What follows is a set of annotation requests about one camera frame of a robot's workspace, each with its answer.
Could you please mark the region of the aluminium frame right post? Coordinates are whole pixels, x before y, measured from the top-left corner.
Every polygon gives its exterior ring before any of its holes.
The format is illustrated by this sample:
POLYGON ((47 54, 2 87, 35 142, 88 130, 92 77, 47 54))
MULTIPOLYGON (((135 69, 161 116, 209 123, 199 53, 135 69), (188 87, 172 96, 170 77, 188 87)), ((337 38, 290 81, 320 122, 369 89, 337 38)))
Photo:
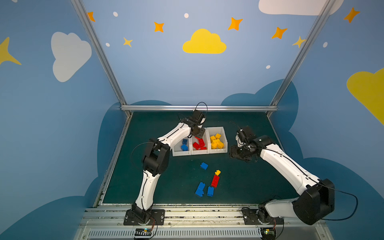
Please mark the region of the aluminium frame right post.
POLYGON ((300 48, 295 60, 293 61, 293 64, 291 65, 287 75, 285 76, 284 80, 282 81, 280 87, 278 88, 275 96, 273 97, 271 103, 270 103, 270 110, 267 111, 267 117, 270 118, 273 112, 278 110, 278 104, 281 101, 284 93, 287 91, 290 83, 292 82, 294 76, 296 75, 297 71, 299 70, 300 66, 304 62, 304 59, 306 58, 307 54, 309 53, 312 45, 316 41, 319 33, 321 32, 322 28, 326 24, 329 16, 331 15, 331 11, 333 6, 335 5, 335 0, 327 0, 325 1, 325 4, 323 8, 321 9, 318 17, 316 18, 312 28, 310 29, 306 41, 304 42, 303 46, 300 48))

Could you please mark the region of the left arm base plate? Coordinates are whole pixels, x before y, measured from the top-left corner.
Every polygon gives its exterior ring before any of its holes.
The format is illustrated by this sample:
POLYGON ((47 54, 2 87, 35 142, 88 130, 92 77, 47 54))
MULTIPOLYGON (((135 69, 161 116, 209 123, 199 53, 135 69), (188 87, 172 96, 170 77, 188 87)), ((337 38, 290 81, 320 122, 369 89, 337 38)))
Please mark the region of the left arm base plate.
POLYGON ((162 226, 165 220, 165 210, 150 210, 149 212, 138 213, 130 209, 126 211, 124 226, 162 226))

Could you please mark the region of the aluminium frame left post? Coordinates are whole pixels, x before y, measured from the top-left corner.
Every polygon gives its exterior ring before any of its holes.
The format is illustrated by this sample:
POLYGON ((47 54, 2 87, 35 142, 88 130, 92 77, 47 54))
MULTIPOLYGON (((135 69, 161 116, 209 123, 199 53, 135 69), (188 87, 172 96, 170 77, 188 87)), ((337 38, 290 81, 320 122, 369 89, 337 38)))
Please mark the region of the aluminium frame left post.
POLYGON ((126 105, 126 99, 124 97, 124 94, 121 90, 121 87, 116 79, 116 76, 112 70, 112 67, 107 59, 107 56, 103 50, 103 46, 100 43, 100 40, 96 34, 96 31, 93 27, 92 21, 90 20, 88 16, 88 12, 86 11, 85 5, 83 1, 80 0, 71 0, 71 3, 92 43, 92 46, 101 62, 101 65, 107 75, 107 78, 121 104, 121 107, 123 105, 126 105))

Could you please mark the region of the aluminium rail front base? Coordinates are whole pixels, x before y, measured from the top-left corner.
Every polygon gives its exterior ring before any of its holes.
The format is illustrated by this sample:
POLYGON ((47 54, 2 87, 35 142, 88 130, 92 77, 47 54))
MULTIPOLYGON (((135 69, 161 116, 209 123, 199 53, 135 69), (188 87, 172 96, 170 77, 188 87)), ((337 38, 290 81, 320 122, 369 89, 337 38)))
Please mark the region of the aluminium rail front base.
POLYGON ((134 240, 136 228, 155 230, 150 240, 261 240, 261 228, 276 230, 276 240, 331 240, 325 223, 312 226, 297 218, 283 218, 283 225, 245 225, 241 208, 257 209, 246 204, 154 205, 165 210, 162 226, 124 226, 129 205, 102 205, 85 210, 76 240, 134 240))

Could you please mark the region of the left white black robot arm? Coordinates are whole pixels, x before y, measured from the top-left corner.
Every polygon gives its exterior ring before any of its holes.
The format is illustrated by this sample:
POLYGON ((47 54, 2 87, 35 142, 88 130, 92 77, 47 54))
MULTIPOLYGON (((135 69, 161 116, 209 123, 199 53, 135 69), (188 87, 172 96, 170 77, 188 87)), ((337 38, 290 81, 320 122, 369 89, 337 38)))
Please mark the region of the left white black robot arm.
POLYGON ((138 198, 132 204, 132 211, 137 217, 143 219, 150 216, 157 183, 169 165, 171 150, 183 139, 203 137, 205 121, 206 114, 194 110, 191 116, 181 119, 168 133, 147 143, 142 159, 143 181, 138 198))

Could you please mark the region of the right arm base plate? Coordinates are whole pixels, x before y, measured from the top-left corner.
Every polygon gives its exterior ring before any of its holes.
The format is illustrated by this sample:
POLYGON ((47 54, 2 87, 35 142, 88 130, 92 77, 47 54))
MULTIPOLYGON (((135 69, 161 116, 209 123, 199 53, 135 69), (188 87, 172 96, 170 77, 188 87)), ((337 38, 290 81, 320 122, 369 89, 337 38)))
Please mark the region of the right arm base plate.
POLYGON ((251 209, 249 207, 241 208, 245 225, 283 225, 283 218, 271 217, 264 208, 251 209))

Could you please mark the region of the circuit board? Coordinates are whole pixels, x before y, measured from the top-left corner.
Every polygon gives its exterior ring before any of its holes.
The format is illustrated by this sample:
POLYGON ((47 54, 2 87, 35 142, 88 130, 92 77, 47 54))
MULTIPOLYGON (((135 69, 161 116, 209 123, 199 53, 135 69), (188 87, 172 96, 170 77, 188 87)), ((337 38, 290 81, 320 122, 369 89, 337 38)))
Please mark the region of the circuit board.
POLYGON ((261 240, 275 240, 277 237, 276 230, 273 228, 261 228, 261 240))
POLYGON ((136 228, 134 230, 134 240, 150 240, 155 234, 155 230, 150 230, 148 228, 136 228))

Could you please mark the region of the long blue brick bottom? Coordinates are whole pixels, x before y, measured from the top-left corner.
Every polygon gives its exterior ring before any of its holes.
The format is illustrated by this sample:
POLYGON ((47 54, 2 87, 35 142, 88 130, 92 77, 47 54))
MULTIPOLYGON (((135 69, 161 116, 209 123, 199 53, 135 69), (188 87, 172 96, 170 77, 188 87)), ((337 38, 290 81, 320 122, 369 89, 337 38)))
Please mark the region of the long blue brick bottom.
POLYGON ((199 197, 202 197, 204 195, 205 186, 206 186, 206 184, 204 184, 203 182, 200 182, 196 191, 195 191, 195 194, 199 197))

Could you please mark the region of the right circuit board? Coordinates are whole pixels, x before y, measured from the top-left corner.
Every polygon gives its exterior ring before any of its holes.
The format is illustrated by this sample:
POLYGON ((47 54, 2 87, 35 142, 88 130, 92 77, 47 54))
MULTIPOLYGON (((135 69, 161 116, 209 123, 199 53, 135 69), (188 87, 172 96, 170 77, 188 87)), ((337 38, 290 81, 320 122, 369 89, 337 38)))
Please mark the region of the right circuit board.
POLYGON ((276 230, 273 228, 261 228, 261 240, 275 240, 277 237, 276 230))

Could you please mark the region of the long red brick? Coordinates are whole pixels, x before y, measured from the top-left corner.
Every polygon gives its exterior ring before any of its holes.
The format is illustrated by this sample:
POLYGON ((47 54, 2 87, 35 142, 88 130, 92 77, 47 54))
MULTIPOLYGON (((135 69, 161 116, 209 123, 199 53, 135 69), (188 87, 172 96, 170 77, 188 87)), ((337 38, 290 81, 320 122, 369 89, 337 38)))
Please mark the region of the long red brick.
POLYGON ((200 146, 200 148, 202 148, 202 147, 205 147, 206 146, 206 144, 205 144, 205 142, 204 142, 204 140, 203 139, 201 139, 201 138, 197 138, 196 137, 196 139, 198 140, 198 142, 199 142, 199 146, 200 146))
POLYGON ((216 188, 218 186, 219 180, 220 180, 220 177, 217 175, 214 175, 211 183, 211 187, 216 188))

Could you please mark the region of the left white bin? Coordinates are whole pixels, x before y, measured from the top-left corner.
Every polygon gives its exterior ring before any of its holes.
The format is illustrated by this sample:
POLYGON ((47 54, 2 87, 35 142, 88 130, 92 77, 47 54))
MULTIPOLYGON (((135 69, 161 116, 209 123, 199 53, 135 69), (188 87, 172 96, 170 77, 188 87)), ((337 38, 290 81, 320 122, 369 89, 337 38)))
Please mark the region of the left white bin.
POLYGON ((190 128, 180 128, 171 131, 168 140, 170 141, 173 157, 188 156, 191 154, 188 140, 189 134, 190 128))

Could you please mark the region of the aluminium frame back bar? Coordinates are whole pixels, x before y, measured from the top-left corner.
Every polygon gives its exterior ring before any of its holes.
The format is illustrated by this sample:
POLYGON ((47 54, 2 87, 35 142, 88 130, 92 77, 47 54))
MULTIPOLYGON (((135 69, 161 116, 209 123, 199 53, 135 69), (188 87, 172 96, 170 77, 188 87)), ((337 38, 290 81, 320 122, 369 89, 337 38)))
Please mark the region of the aluminium frame back bar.
POLYGON ((193 110, 208 112, 276 112, 277 106, 165 106, 165 105, 122 105, 123 111, 142 112, 189 112, 193 110))

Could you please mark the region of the red curved brick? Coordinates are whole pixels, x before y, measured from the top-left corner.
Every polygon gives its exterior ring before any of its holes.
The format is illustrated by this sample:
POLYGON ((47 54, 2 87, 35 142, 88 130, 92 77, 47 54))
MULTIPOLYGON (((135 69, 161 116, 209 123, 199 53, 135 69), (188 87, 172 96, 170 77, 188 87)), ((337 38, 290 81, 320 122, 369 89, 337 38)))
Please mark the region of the red curved brick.
POLYGON ((200 147, 201 147, 201 146, 200 146, 198 143, 193 143, 193 148, 194 148, 195 150, 199 150, 200 147))

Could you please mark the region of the right white bin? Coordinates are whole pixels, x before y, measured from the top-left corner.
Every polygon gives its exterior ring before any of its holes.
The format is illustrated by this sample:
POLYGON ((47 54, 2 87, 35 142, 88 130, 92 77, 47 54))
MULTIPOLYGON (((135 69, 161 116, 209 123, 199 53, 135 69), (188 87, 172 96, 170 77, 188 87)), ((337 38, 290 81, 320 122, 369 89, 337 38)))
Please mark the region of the right white bin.
POLYGON ((224 154, 228 152, 228 141, 224 127, 206 128, 208 134, 208 153, 224 154))

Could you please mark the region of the left circuit board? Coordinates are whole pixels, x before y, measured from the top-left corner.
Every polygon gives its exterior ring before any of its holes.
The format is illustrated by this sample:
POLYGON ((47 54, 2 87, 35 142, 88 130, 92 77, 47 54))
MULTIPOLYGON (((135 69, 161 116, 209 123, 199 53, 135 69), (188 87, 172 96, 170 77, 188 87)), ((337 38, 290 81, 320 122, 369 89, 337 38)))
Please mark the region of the left circuit board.
POLYGON ((134 240, 150 240, 155 234, 155 230, 150 230, 148 228, 136 228, 134 230, 134 240))

